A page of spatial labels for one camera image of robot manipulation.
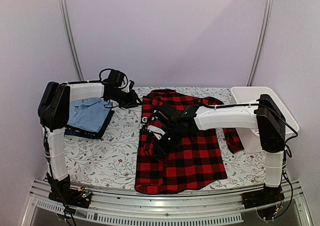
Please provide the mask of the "red black plaid shirt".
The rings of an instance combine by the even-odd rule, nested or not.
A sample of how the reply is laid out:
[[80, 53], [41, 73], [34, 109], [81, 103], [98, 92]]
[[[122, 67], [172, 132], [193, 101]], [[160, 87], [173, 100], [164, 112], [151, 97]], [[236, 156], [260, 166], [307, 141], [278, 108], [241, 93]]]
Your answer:
[[[142, 118], [150, 116], [163, 104], [179, 111], [196, 103], [224, 104], [217, 98], [195, 97], [172, 89], [157, 89], [142, 100]], [[244, 149], [235, 128], [223, 128], [229, 151], [233, 154]], [[140, 130], [136, 158], [135, 190], [142, 194], [176, 194], [184, 190], [199, 190], [214, 181], [227, 179], [215, 129], [186, 134], [164, 158], [155, 158], [154, 134]]]

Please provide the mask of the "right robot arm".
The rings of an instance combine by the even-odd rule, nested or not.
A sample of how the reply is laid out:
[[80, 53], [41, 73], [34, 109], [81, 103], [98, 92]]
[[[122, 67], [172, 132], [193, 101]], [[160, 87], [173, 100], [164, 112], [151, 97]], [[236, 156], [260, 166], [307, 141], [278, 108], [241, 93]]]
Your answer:
[[278, 196], [285, 154], [286, 119], [268, 94], [259, 99], [234, 104], [207, 105], [202, 102], [189, 105], [184, 111], [170, 104], [161, 105], [151, 116], [153, 122], [147, 131], [155, 137], [156, 158], [164, 158], [191, 132], [216, 128], [258, 130], [260, 146], [265, 152], [264, 189], [258, 199], [269, 204]]

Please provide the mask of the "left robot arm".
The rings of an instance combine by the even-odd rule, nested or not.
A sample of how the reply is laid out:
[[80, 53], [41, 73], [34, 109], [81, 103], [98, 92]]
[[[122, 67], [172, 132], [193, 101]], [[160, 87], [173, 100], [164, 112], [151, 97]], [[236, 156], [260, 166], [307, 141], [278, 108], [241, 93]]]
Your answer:
[[139, 106], [142, 101], [133, 89], [135, 83], [121, 71], [107, 69], [107, 78], [58, 83], [50, 81], [38, 106], [42, 126], [48, 173], [58, 182], [68, 178], [65, 152], [65, 126], [70, 117], [70, 104], [80, 100], [103, 99], [114, 101], [121, 109]]

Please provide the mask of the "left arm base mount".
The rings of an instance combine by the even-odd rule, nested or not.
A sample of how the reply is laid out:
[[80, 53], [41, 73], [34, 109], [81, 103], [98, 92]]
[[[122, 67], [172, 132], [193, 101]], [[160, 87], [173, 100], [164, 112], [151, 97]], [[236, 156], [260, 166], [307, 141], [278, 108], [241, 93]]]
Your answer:
[[92, 199], [92, 190], [80, 187], [70, 188], [68, 185], [56, 185], [51, 187], [48, 198], [52, 201], [88, 209]]

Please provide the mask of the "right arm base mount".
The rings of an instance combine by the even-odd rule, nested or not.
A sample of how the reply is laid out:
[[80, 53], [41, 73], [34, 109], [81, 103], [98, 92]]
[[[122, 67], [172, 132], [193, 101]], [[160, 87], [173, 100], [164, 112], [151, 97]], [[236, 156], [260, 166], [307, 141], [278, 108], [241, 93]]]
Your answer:
[[242, 193], [241, 198], [244, 208], [251, 209], [280, 202], [285, 199], [285, 196], [281, 186], [268, 187], [263, 185], [263, 189]]

